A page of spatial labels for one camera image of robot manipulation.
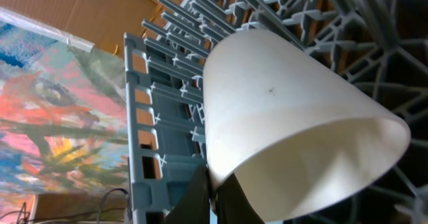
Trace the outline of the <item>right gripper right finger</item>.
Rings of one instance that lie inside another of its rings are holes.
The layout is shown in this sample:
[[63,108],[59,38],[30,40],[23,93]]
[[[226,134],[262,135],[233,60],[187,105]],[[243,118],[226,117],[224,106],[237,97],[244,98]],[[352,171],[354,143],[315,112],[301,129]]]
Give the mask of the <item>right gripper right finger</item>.
[[217,189],[216,212],[218,224],[264,224],[234,174]]

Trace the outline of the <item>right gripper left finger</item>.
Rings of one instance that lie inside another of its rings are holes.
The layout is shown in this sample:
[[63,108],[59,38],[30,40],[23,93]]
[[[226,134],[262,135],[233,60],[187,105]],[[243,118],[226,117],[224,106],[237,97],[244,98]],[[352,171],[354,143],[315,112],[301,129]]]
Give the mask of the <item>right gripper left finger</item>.
[[166,216],[165,224],[209,224],[210,184],[206,165],[196,168],[185,194]]

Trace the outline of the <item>cream white cup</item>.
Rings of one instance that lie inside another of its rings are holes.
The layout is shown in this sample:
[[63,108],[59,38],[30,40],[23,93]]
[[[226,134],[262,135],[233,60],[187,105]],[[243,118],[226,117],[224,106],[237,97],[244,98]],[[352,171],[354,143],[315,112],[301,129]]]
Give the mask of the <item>cream white cup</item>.
[[386,174],[411,139],[402,118],[264,29],[213,48],[203,105],[213,187],[235,175],[266,222],[351,197]]

